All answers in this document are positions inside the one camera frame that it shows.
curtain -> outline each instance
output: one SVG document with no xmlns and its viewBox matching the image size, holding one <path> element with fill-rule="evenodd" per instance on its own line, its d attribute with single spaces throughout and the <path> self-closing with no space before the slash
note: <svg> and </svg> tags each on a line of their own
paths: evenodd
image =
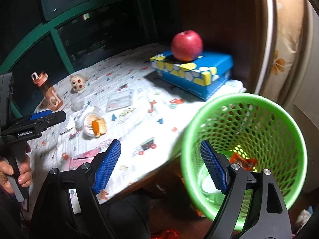
<svg viewBox="0 0 319 239">
<path fill-rule="evenodd" d="M 282 103 L 287 94 L 284 85 L 298 58 L 304 3 L 305 0 L 276 0 L 277 40 L 270 74 L 266 78 L 264 89 L 261 92 L 262 96 L 274 102 Z"/>
</svg>

hand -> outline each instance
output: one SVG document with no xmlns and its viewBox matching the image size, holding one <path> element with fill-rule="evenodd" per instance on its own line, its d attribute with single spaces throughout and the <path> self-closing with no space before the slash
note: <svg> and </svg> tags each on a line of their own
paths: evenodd
<svg viewBox="0 0 319 239">
<path fill-rule="evenodd" d="M 26 152 L 31 152 L 29 144 L 27 144 Z M 28 187 L 32 183 L 32 170 L 30 168 L 30 157 L 26 155 L 24 162 L 20 165 L 21 175 L 18 178 L 18 182 L 22 187 Z M 8 181 L 7 175 L 13 174 L 13 168 L 11 165 L 3 160 L 0 160 L 0 186 L 2 186 L 8 193 L 13 194 L 14 191 Z"/>
</svg>

stuffed animal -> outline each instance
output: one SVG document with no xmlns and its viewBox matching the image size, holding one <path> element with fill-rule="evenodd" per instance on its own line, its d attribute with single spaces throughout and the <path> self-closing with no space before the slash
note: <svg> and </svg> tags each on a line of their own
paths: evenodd
<svg viewBox="0 0 319 239">
<path fill-rule="evenodd" d="M 70 83 L 72 85 L 72 92 L 76 93 L 82 91 L 85 87 L 85 83 L 87 82 L 88 78 L 84 77 L 81 74 L 76 74 L 75 76 L 70 75 Z"/>
</svg>

candy wrapper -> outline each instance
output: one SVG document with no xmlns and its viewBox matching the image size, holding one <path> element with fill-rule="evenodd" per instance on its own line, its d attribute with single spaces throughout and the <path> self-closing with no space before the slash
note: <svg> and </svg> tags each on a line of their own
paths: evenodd
<svg viewBox="0 0 319 239">
<path fill-rule="evenodd" d="M 234 153 L 229 162 L 231 164 L 239 164 L 246 171 L 252 171 L 254 166 L 257 164 L 257 159 L 244 159 L 238 153 Z"/>
</svg>

wooden wall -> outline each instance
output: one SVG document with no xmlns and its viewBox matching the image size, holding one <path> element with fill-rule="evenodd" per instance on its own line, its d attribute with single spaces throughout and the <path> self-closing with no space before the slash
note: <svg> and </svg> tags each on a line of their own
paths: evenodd
<svg viewBox="0 0 319 239">
<path fill-rule="evenodd" d="M 232 77 L 253 92 L 265 47 L 265 0 L 178 0 L 183 30 L 200 34 L 205 49 L 233 55 Z"/>
</svg>

